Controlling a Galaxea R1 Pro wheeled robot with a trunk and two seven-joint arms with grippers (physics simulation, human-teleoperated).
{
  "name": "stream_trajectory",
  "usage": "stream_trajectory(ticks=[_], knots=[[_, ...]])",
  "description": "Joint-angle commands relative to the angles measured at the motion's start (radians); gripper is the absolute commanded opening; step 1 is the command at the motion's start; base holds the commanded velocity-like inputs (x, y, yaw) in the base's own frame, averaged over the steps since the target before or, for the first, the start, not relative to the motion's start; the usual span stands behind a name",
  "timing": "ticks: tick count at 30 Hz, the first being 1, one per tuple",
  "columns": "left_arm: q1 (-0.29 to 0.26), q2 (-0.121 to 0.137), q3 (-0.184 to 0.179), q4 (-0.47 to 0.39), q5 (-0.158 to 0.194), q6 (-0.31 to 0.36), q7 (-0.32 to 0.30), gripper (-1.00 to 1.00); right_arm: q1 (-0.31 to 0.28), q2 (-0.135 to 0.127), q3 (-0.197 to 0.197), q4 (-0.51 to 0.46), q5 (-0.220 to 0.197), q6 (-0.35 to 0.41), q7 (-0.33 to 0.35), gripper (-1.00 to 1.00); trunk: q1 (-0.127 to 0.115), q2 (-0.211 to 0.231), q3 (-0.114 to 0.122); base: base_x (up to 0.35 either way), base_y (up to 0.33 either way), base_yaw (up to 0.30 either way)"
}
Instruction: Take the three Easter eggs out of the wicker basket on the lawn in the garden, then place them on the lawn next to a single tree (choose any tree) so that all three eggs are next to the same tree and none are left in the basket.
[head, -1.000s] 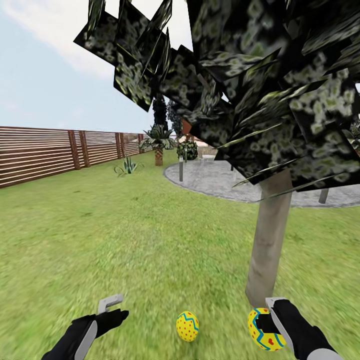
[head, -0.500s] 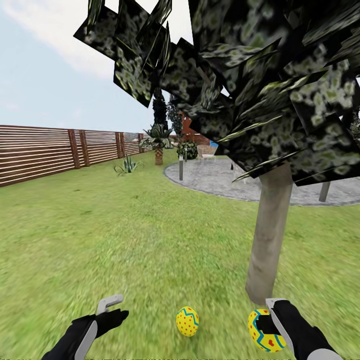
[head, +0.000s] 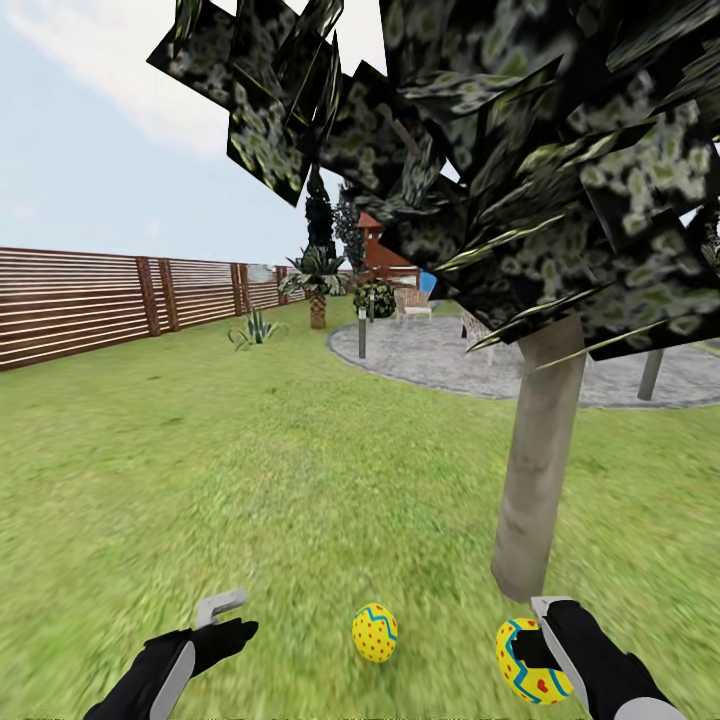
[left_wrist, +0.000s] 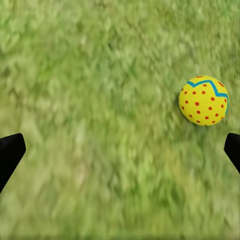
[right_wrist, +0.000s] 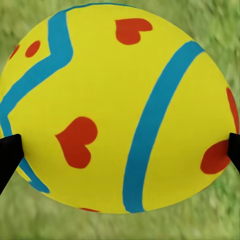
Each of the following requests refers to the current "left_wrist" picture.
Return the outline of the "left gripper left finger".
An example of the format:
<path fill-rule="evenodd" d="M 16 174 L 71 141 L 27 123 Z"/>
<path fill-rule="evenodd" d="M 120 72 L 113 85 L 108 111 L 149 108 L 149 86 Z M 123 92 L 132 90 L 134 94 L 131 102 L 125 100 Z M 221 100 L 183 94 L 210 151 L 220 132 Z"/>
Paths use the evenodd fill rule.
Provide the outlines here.
<path fill-rule="evenodd" d="M 21 133 L 0 138 L 0 193 L 26 152 Z"/>

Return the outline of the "easter egg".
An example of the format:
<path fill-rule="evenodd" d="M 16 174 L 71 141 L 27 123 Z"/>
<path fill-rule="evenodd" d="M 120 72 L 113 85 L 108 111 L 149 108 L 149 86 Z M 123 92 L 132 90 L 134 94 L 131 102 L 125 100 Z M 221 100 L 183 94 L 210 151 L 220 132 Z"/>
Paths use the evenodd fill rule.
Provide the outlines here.
<path fill-rule="evenodd" d="M 181 112 L 189 121 L 200 126 L 211 126 L 227 114 L 229 95 L 218 79 L 198 76 L 183 86 L 178 102 Z"/>

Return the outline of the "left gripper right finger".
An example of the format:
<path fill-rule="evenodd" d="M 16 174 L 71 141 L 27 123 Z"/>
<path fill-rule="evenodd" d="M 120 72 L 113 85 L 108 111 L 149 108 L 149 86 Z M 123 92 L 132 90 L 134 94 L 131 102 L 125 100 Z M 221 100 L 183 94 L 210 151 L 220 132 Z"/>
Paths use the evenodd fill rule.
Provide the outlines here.
<path fill-rule="evenodd" d="M 224 151 L 240 173 L 240 135 L 228 133 Z"/>

